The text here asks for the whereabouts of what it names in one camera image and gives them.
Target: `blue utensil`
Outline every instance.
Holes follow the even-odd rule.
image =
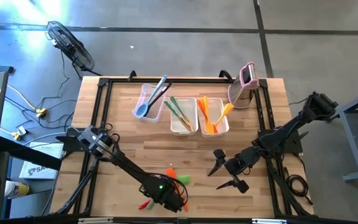
[[[162,84],[165,82],[166,78],[167,78],[167,75],[164,75],[164,76],[162,77],[162,79],[159,81],[158,85],[156,85],[156,88],[155,88],[155,90],[153,91],[153,93],[151,94],[151,96],[149,97],[149,99],[148,99],[146,102],[144,102],[144,103],[137,109],[137,111],[136,111],[136,115],[137,115],[137,116],[143,117],[143,116],[145,116],[145,115],[147,114],[148,108],[149,108],[149,106],[148,106],[148,105],[149,105],[149,102],[151,102],[151,100],[153,99],[154,95],[158,92],[158,90],[160,89],[160,87],[162,86]]]

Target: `concrete floor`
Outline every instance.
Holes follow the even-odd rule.
[[[266,29],[358,30],[357,0],[259,0]],[[58,20],[82,27],[181,27],[257,29],[252,0],[0,0],[0,25],[46,25]],[[105,75],[216,76],[221,69],[236,75],[254,61],[266,77],[259,34],[74,32]],[[267,35],[274,77],[285,80],[289,101],[312,91],[326,93],[340,104],[358,95],[358,35]],[[76,99],[80,81],[65,58],[71,77],[62,99]],[[31,102],[54,96],[64,81],[60,52],[43,31],[0,30],[0,65],[16,68],[9,84]],[[7,96],[24,103],[14,92]],[[50,120],[73,111],[75,103],[59,106]],[[293,115],[301,105],[291,106]],[[12,130],[25,121],[15,107],[5,104],[2,127]],[[62,129],[27,127],[27,140]],[[314,122],[303,130],[304,161],[314,211],[326,218],[358,220],[358,181],[345,184],[342,174],[357,170],[342,124]],[[44,139],[51,142],[53,138]],[[13,169],[13,174],[20,171]],[[11,217],[40,215],[50,192],[13,200]]]

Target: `white container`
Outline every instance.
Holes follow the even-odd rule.
[[[220,98],[208,98],[208,108],[209,108],[210,122],[212,122],[212,124],[214,124],[220,118],[220,116],[223,114],[224,105],[223,105],[222,99],[220,99]],[[202,137],[204,137],[204,138],[219,137],[219,136],[225,134],[228,131],[227,117],[224,116],[222,121],[216,127],[218,133],[207,134],[204,114],[202,113],[202,111],[199,109],[198,106],[197,106],[197,110],[198,110],[199,126],[201,127],[201,135],[202,135]]]
[[[20,182],[6,180],[4,196],[8,198],[18,198],[27,195],[29,186]]]
[[[194,97],[175,97],[177,104],[180,106],[180,109],[186,115],[191,124],[194,127],[194,131],[187,130],[186,127],[180,122],[180,120],[172,113],[171,111],[171,131],[176,136],[190,136],[195,134],[198,130],[198,111],[197,111],[197,100]],[[180,111],[176,106],[170,101],[169,104],[176,111],[176,113],[181,116]]]
[[[137,119],[141,119],[141,120],[152,122],[152,123],[156,123],[159,121],[159,118],[161,117],[161,112],[162,112],[166,92],[157,100],[157,102],[155,102],[153,104],[152,107],[149,108],[149,111],[145,117],[136,115],[137,109],[145,101],[147,101],[149,99],[149,97],[151,96],[151,94],[153,93],[155,88],[156,88],[156,85],[151,85],[148,83],[145,83],[145,84],[143,84],[143,86],[141,86],[141,94],[140,94],[139,100],[137,101],[136,107],[132,111],[133,115]],[[154,98],[151,100],[151,102],[155,99],[155,97],[158,96],[159,92],[161,92],[163,89],[164,89],[164,86],[161,86],[160,89],[158,90],[158,92],[154,95]]]

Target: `butcher block tabletop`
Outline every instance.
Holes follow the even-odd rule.
[[[86,128],[90,125],[99,78],[83,78],[73,116],[73,127]],[[267,83],[275,124],[283,125],[291,119],[284,81],[281,78],[267,78]],[[161,205],[155,205],[152,210],[139,210],[139,206],[148,200],[138,190],[140,183],[119,167],[109,162],[101,162],[91,216],[274,217],[264,159],[260,159],[254,165],[249,175],[239,175],[239,178],[245,180],[250,187],[245,194],[241,194],[235,187],[216,190],[216,187],[232,179],[224,168],[219,169],[211,177],[207,176],[215,164],[213,150],[223,149],[227,158],[230,158],[242,149],[251,146],[251,141],[257,137],[260,127],[255,100],[252,100],[249,108],[234,109],[227,116],[230,130],[225,135],[217,138],[203,138],[199,129],[193,136],[175,136],[170,129],[171,112],[166,106],[163,107],[161,118],[157,123],[139,121],[133,116],[132,110],[141,93],[141,85],[142,83],[113,84],[106,120],[107,123],[113,125],[110,133],[120,135],[120,149],[145,171],[164,173],[165,169],[173,168],[177,175],[190,175],[190,182],[186,185],[189,194],[189,210],[173,213]],[[173,83],[166,96],[193,96],[195,98],[208,96],[221,98],[226,104],[228,103],[228,86],[229,84],[223,83]],[[262,107],[265,109],[263,92],[260,93]],[[98,125],[100,125],[105,95],[106,90],[103,91],[101,97]],[[83,155],[83,152],[74,152],[62,162],[50,212],[57,211],[77,187]],[[298,174],[306,178],[302,163],[295,156],[287,154],[283,164],[290,174]],[[83,211],[87,190],[88,186],[84,190],[80,211]],[[282,194],[279,190],[277,194],[281,211],[284,211]],[[312,206],[305,198],[297,197],[296,199],[309,213],[313,213]]]

